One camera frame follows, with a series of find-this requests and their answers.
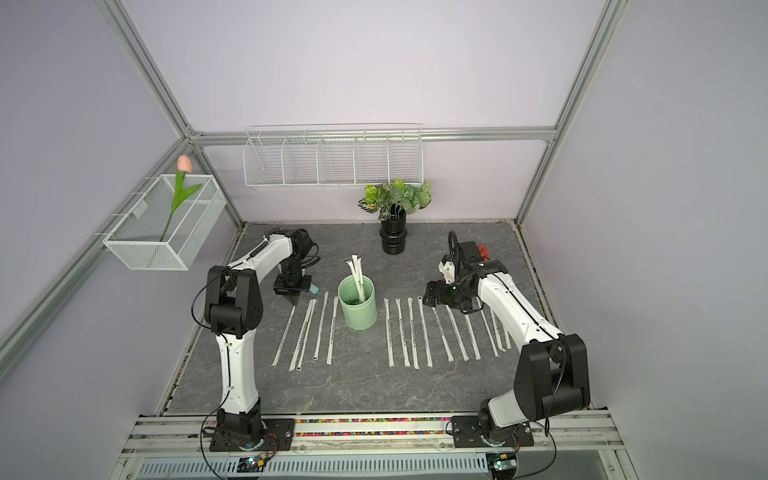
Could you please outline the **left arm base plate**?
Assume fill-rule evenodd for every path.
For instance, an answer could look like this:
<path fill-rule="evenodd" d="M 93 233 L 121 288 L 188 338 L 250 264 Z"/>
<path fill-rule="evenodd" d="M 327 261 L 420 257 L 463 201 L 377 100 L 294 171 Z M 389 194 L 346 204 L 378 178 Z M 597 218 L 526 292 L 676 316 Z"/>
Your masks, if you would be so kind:
<path fill-rule="evenodd" d="M 219 426 L 205 426 L 202 432 L 210 440 L 212 452 L 274 452 L 291 448 L 295 427 L 294 418 L 266 417 L 261 419 L 260 427 L 249 433 L 227 431 Z"/>

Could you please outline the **thirteenth white straw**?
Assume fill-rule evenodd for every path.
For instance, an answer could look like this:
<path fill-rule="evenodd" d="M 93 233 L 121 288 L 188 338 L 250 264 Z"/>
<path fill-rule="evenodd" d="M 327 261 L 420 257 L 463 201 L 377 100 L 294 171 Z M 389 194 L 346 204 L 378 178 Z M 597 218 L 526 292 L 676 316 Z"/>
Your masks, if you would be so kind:
<path fill-rule="evenodd" d="M 296 370 L 297 371 L 301 370 L 302 365 L 303 365 L 303 359 L 304 359 L 304 356 L 305 356 L 305 353 L 306 353 L 306 349 L 307 349 L 308 337 L 309 337 L 309 332 L 310 332 L 310 329 L 311 329 L 311 323 L 312 323 L 312 319 L 313 319 L 313 315 L 314 315 L 316 304 L 317 304 L 317 299 L 312 299 L 310 301 L 310 304 L 308 305 L 308 311 L 307 311 L 307 314 L 306 314 L 305 322 L 303 324 L 301 349 L 299 351 L 299 356 L 298 356 L 297 363 L 296 363 Z"/>

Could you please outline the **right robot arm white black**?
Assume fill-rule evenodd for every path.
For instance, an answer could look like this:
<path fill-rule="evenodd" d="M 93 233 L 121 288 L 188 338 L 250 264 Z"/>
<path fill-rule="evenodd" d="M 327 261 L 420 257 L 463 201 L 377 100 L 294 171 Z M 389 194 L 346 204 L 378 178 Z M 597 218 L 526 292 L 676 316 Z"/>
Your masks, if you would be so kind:
<path fill-rule="evenodd" d="M 491 445 L 510 439 L 524 422 L 581 410 L 591 403 L 585 342 L 566 335 L 536 310 L 498 261 L 460 265 L 444 258 L 443 278 L 427 284 L 423 303 L 469 314 L 473 302 L 488 306 L 519 350 L 513 388 L 485 401 L 481 435 Z"/>

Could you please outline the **green cylindrical storage cup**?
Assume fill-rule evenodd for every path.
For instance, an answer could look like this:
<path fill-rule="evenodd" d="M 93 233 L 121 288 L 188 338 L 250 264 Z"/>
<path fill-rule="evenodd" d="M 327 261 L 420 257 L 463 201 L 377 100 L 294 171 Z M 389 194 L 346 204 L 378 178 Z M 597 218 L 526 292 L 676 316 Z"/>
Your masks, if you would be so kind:
<path fill-rule="evenodd" d="M 370 328 L 378 317 L 375 286 L 367 276 L 363 277 L 363 292 L 365 299 L 361 300 L 352 275 L 344 278 L 337 290 L 346 324 L 358 331 Z"/>

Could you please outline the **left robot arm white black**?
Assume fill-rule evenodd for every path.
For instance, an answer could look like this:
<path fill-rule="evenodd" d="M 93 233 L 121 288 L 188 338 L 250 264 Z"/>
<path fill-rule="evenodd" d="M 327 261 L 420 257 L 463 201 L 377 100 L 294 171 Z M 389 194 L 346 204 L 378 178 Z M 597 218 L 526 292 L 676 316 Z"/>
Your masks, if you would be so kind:
<path fill-rule="evenodd" d="M 257 449 L 267 430 L 255 383 L 255 331 L 264 314 L 261 281 L 278 272 L 274 292 L 296 304 L 303 292 L 317 291 L 306 269 L 319 262 L 319 247 L 307 230 L 275 228 L 253 249 L 208 272 L 203 318 L 221 358 L 222 399 L 214 410 L 216 433 Z"/>

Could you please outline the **fifteenth white straw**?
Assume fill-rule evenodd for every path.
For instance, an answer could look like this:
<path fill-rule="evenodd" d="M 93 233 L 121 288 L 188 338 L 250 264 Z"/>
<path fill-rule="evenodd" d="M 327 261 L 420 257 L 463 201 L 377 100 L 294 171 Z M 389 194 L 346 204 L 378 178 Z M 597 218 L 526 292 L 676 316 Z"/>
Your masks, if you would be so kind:
<path fill-rule="evenodd" d="M 294 305 L 291 308 L 291 311 L 289 313 L 288 319 L 286 321 L 286 325 L 284 327 L 283 333 L 282 333 L 280 341 L 278 343 L 277 350 L 275 352 L 275 355 L 273 357 L 273 361 L 271 363 L 272 367 L 276 367 L 279 364 L 279 361 L 280 361 L 280 358 L 281 358 L 281 354 L 282 354 L 282 351 L 283 351 L 283 348 L 284 348 L 284 345 L 285 345 L 285 342 L 286 342 L 286 339 L 287 339 L 288 333 L 290 331 L 291 324 L 292 324 L 292 321 L 293 321 L 293 318 L 294 318 L 294 315 L 295 315 L 295 312 L 296 312 L 296 307 L 297 306 Z"/>

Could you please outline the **twelfth white straw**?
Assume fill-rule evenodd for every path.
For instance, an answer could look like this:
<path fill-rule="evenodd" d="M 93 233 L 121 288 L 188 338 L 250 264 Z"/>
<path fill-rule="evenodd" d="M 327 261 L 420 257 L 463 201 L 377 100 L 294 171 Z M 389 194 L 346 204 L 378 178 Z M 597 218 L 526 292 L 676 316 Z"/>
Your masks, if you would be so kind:
<path fill-rule="evenodd" d="M 321 313 L 320 313 L 320 320 L 319 320 L 319 325 L 317 330 L 317 337 L 315 341 L 313 360 L 319 359 L 320 348 L 321 348 L 320 346 L 321 346 L 322 335 L 323 335 L 323 325 L 324 325 L 324 319 L 325 319 L 325 310 L 327 308 L 328 300 L 329 300 L 329 292 L 325 291 L 323 295 L 321 310 L 320 310 Z"/>

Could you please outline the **eleventh white straw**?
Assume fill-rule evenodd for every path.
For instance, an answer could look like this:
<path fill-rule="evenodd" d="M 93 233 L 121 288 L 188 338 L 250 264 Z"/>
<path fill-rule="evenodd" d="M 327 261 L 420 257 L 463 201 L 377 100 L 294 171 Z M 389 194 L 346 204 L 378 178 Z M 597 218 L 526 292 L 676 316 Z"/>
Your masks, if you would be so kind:
<path fill-rule="evenodd" d="M 330 324 L 330 332 L 328 336 L 328 349 L 326 354 L 326 365 L 332 365 L 333 362 L 333 351 L 334 351 L 334 342 L 335 342 L 335 329 L 336 329 L 336 320 L 337 320 L 337 312 L 338 312 L 338 302 L 339 298 L 338 296 L 334 296 L 333 298 L 333 310 L 332 310 L 332 318 L 331 318 L 331 324 Z"/>

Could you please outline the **fourteenth white straw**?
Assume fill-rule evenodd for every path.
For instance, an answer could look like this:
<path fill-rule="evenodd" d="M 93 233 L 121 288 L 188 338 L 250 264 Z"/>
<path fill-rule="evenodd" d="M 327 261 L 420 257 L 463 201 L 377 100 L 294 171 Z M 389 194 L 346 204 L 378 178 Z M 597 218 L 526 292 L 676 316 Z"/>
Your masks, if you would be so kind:
<path fill-rule="evenodd" d="M 296 345 L 294 347 L 293 355 L 292 355 L 291 362 L 290 362 L 290 365 L 289 365 L 289 371 L 294 371 L 296 369 L 296 367 L 297 367 L 299 356 L 300 356 L 300 353 L 301 353 L 301 350 L 302 350 L 302 345 L 304 343 L 304 338 L 305 338 L 305 335 L 306 335 L 305 332 L 306 332 L 306 329 L 307 329 L 307 325 L 308 325 L 308 323 L 309 323 L 309 321 L 311 319 L 312 312 L 314 310 L 315 302 L 316 302 L 316 300 L 314 298 L 309 300 L 309 303 L 308 303 L 308 306 L 307 306 L 307 310 L 305 312 L 304 320 L 303 320 L 303 322 L 301 324 L 301 328 L 299 330 L 299 332 L 300 332 L 299 333 L 299 337 L 298 337 Z"/>

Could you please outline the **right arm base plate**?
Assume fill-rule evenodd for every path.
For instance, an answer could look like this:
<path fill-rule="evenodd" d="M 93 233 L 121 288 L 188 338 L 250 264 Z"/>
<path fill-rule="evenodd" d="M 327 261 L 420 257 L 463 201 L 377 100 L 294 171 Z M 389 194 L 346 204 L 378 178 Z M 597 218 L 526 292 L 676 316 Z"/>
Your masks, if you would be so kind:
<path fill-rule="evenodd" d="M 485 416 L 454 415 L 446 423 L 446 433 L 456 448 L 531 447 L 534 439 L 530 426 L 519 423 L 498 427 Z"/>

